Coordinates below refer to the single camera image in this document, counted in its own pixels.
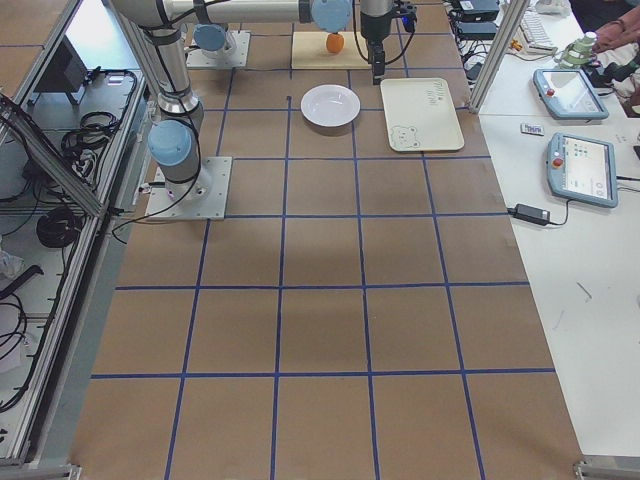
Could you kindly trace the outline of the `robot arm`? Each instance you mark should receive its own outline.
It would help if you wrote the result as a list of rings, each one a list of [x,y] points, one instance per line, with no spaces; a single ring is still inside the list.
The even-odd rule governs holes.
[[[415,32],[416,8],[409,1],[362,1],[360,21],[355,21],[353,1],[113,1],[111,5],[145,38],[151,70],[159,87],[163,113],[189,118],[202,108],[187,72],[181,27],[184,24],[224,26],[228,23],[313,23],[327,33],[337,33],[348,23],[366,42],[363,54],[375,85],[384,78],[384,40],[391,22],[403,21]]]
[[[226,24],[197,24],[193,31],[193,46],[210,58],[231,55],[236,42]]]

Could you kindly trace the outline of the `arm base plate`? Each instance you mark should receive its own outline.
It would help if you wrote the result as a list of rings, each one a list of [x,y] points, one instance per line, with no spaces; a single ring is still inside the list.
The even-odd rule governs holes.
[[[196,29],[187,51],[191,70],[230,70],[244,68],[248,60],[251,34],[247,30]]]
[[[156,168],[145,214],[151,221],[223,220],[226,214],[228,190],[233,159],[206,157],[194,184],[166,182],[163,172]]]

